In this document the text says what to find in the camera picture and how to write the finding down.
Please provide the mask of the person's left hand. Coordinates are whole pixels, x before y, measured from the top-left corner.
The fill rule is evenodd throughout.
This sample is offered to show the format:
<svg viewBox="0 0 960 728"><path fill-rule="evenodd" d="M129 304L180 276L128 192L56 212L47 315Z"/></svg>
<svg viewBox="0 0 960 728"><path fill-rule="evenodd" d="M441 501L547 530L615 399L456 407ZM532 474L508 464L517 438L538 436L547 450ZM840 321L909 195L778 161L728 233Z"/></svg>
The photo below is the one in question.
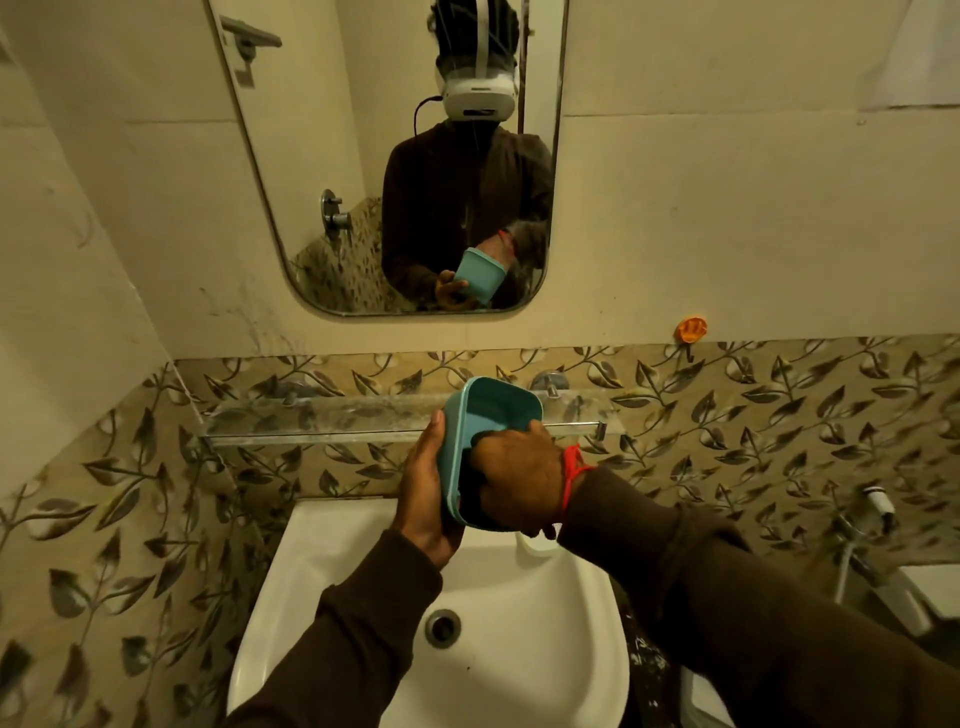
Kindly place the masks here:
<svg viewBox="0 0 960 728"><path fill-rule="evenodd" d="M423 552L439 571L459 550L465 528L450 516L439 488L414 488L411 484L410 449L400 480L398 503L391 529Z"/></svg>

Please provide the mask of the person's right hand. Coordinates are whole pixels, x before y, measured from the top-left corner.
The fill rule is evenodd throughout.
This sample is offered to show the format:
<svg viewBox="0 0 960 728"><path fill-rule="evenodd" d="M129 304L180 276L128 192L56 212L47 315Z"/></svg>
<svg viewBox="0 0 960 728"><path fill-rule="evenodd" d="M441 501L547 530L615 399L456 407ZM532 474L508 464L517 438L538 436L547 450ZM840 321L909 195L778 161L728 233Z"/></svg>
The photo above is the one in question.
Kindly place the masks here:
<svg viewBox="0 0 960 728"><path fill-rule="evenodd" d="M561 522L562 454L553 440L553 471L549 474L485 474L481 499L486 514L527 537L557 540L557 526Z"/></svg>

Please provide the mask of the teal plastic container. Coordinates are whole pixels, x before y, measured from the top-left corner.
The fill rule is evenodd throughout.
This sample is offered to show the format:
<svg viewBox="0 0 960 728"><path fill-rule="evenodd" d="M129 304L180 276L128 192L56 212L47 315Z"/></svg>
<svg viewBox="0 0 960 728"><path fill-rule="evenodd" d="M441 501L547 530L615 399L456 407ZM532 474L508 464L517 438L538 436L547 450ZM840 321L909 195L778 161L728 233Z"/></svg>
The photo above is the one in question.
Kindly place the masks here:
<svg viewBox="0 0 960 728"><path fill-rule="evenodd" d="M530 421L544 418L544 406L533 392L498 379L476 376L450 396L442 411L445 434L438 455L442 496L449 515L468 528L457 511L461 450L480 431L525 430Z"/></svg>

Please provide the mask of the dark scrubbing pad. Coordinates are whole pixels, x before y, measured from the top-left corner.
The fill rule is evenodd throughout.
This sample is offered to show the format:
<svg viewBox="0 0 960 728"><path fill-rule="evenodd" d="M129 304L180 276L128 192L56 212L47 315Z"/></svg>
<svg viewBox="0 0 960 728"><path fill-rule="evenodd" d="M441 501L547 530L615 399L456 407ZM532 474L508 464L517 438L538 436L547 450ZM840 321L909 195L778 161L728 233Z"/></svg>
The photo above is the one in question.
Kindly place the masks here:
<svg viewBox="0 0 960 728"><path fill-rule="evenodd" d="M473 465L474 446L483 439L498 433L483 430L472 435L469 444L461 449L461 462L457 479L457 511L464 526L487 532L511 532L507 526L486 513L482 505L481 490L487 482L486 475Z"/></svg>

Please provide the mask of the person's right forearm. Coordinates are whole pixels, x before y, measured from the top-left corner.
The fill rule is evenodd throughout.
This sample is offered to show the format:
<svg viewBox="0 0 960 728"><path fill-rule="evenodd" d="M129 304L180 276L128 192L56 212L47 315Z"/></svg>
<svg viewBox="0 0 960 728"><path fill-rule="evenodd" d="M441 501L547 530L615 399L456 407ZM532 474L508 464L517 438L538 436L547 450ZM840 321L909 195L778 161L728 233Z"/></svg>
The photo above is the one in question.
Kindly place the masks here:
<svg viewBox="0 0 960 728"><path fill-rule="evenodd" d="M559 543L618 583L737 728L960 728L959 670L778 571L726 517L658 504L605 468L557 480Z"/></svg>

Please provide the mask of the person's left forearm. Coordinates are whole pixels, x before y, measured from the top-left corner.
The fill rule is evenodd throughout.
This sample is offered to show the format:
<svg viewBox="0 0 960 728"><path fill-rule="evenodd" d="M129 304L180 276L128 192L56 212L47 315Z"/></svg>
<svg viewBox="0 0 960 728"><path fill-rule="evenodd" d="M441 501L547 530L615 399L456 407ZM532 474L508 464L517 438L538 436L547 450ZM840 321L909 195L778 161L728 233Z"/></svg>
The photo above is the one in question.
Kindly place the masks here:
<svg viewBox="0 0 960 728"><path fill-rule="evenodd" d="M441 571L400 532L385 530L264 685L222 728L378 728L413 660Z"/></svg>

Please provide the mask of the red wrist thread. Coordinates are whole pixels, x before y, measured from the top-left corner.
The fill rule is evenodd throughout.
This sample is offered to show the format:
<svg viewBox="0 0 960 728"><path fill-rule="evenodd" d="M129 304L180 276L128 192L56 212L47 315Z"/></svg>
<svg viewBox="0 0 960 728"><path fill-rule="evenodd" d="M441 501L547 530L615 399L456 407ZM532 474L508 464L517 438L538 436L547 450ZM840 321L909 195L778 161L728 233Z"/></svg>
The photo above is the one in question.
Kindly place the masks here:
<svg viewBox="0 0 960 728"><path fill-rule="evenodd" d="M560 522L563 523L566 520L572 497L582 485L586 475L594 471L596 467L584 459L579 444L570 444L562 451L560 464L562 467L562 487L559 515Z"/></svg>

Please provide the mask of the metal sink drain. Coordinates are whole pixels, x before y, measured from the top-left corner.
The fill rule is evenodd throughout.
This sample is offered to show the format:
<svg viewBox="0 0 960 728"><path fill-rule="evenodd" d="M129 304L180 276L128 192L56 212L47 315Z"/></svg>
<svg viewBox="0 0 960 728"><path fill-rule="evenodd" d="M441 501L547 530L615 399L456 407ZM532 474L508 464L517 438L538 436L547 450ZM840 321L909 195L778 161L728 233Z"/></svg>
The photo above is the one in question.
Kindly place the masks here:
<svg viewBox="0 0 960 728"><path fill-rule="evenodd" d="M428 613L424 623L424 637L436 650L448 650L459 640L462 621L458 613L450 609L438 609Z"/></svg>

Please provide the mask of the white ceramic sink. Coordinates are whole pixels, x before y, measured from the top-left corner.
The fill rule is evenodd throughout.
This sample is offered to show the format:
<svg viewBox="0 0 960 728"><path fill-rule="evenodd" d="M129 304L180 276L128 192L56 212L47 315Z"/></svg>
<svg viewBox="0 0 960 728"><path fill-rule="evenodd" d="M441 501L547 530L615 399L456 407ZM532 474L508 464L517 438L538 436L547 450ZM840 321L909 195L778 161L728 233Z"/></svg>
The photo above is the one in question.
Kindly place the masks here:
<svg viewBox="0 0 960 728"><path fill-rule="evenodd" d="M388 528L388 499L305 499L271 561L234 662L226 710L262 687ZM467 528L414 638L411 669L381 728L618 728L630 675L606 573L553 541ZM428 614L455 611L449 649L426 641Z"/></svg>

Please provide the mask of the chrome hand sprayer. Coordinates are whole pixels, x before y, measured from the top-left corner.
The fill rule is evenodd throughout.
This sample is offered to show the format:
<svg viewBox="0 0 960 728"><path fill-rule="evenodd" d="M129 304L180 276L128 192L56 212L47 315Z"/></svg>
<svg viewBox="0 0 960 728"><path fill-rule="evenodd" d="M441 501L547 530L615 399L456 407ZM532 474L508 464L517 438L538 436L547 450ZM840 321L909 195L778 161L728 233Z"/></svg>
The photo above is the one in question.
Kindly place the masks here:
<svg viewBox="0 0 960 728"><path fill-rule="evenodd" d="M896 506L880 480L860 485L831 523L830 535L835 544L833 561L838 568L834 603L843 603L851 575L863 578L870 587L883 583L881 572L870 563L869 547L874 541L891 536L898 527Z"/></svg>

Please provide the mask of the white toilet cistern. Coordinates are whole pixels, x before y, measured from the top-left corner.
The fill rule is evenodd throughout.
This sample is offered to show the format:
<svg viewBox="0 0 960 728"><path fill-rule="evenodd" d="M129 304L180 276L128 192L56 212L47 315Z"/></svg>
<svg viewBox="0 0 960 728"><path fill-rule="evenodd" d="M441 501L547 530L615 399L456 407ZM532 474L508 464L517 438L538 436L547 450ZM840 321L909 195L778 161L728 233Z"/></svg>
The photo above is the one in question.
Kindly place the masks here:
<svg viewBox="0 0 960 728"><path fill-rule="evenodd" d="M911 637L960 624L960 563L902 565L872 591Z"/></svg>

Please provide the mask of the white hanging cloth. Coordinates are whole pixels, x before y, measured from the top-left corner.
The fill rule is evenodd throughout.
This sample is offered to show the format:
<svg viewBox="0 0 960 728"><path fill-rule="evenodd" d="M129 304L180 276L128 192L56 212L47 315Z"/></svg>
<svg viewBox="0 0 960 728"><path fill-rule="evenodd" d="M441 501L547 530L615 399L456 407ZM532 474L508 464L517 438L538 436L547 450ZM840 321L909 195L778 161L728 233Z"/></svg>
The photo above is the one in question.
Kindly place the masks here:
<svg viewBox="0 0 960 728"><path fill-rule="evenodd" d="M910 0L863 108L960 109L960 0Z"/></svg>

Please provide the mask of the glass wall shelf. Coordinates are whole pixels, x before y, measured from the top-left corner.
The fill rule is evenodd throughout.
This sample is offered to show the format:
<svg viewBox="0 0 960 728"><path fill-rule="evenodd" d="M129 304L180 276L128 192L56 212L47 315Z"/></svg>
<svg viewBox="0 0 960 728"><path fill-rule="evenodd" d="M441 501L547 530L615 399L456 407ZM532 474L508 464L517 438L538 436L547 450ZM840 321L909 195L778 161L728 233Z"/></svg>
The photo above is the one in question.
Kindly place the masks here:
<svg viewBox="0 0 960 728"><path fill-rule="evenodd" d="M627 429L611 400L594 391L534 391L552 436L617 438ZM266 445L396 444L414 442L446 394L236 400L205 420L204 435L217 447Z"/></svg>

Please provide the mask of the orange wall hook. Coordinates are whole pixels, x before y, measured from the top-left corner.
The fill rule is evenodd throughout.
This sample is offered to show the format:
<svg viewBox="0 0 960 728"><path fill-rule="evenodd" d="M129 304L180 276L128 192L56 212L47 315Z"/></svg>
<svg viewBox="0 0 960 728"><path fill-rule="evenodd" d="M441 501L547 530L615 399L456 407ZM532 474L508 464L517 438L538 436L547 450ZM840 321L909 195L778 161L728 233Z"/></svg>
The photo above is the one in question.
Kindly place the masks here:
<svg viewBox="0 0 960 728"><path fill-rule="evenodd" d="M692 347L701 341L709 332L707 321L700 316L690 316L682 319L674 329L674 341L687 363L694 362Z"/></svg>

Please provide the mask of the wall mirror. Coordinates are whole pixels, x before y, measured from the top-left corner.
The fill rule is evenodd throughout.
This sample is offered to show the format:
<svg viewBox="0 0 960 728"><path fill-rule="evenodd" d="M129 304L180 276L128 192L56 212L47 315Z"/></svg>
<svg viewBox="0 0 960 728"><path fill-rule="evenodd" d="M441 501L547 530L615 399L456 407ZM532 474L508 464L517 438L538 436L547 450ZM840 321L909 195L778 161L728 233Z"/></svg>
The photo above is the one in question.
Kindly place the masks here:
<svg viewBox="0 0 960 728"><path fill-rule="evenodd" d="M344 318L546 277L570 0L205 0L286 278Z"/></svg>

